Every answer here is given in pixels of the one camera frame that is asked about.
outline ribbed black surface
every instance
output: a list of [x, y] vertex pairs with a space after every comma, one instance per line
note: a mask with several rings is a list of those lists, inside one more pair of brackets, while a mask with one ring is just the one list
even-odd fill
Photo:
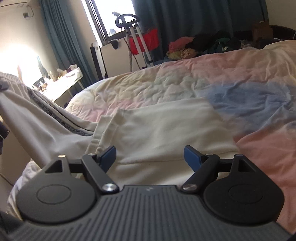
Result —
[[51, 241], [286, 241], [289, 234], [276, 223], [233, 226], [209, 214], [199, 199], [175, 186], [126, 186], [103, 196], [83, 218], [61, 226], [24, 224], [13, 240]]

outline brown box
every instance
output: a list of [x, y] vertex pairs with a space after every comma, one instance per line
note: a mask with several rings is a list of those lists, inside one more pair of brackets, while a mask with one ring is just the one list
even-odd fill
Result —
[[252, 25], [253, 41], [258, 39], [273, 39], [274, 33], [268, 22], [260, 22]]

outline sunlight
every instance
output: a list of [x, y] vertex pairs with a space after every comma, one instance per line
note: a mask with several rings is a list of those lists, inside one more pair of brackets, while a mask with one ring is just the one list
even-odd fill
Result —
[[[110, 36], [110, 29], [114, 29], [116, 33], [121, 32], [121, 29], [116, 27], [115, 20], [116, 16], [112, 14], [112, 12], [118, 12], [120, 14], [131, 13], [135, 14], [135, 10], [133, 8], [133, 4], [131, 0], [112, 0], [112, 1], [105, 1], [105, 0], [95, 0], [95, 3], [98, 7], [100, 16], [103, 20], [104, 26], [108, 35]], [[132, 20], [132, 17], [127, 17], [126, 21]]]
[[0, 52], [0, 71], [18, 76], [17, 67], [22, 71], [22, 80], [31, 86], [42, 78], [38, 67], [37, 54], [26, 45], [10, 45]]

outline white desk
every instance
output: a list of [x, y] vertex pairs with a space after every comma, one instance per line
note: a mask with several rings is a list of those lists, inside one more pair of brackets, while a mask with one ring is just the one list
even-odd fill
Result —
[[68, 92], [73, 98], [73, 95], [70, 92], [70, 88], [78, 82], [80, 87], [84, 89], [84, 86], [81, 84], [80, 80], [82, 79], [83, 74], [80, 71], [80, 68], [72, 70], [67, 73], [65, 76], [50, 84], [46, 91], [40, 91], [51, 101], [55, 102], [59, 97], [61, 97], [65, 92]]

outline window frame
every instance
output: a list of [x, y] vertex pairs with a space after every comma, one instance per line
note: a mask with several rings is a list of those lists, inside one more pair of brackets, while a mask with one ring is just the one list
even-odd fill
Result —
[[91, 18], [94, 22], [95, 28], [98, 32], [99, 38], [100, 38], [103, 46], [108, 44], [113, 39], [122, 39], [125, 37], [124, 30], [119, 33], [108, 36], [108, 33], [106, 31], [103, 20], [100, 16], [100, 13], [99, 13], [99, 10], [98, 10], [97, 5], [95, 3], [95, 0], [85, 0], [85, 2], [87, 4]]

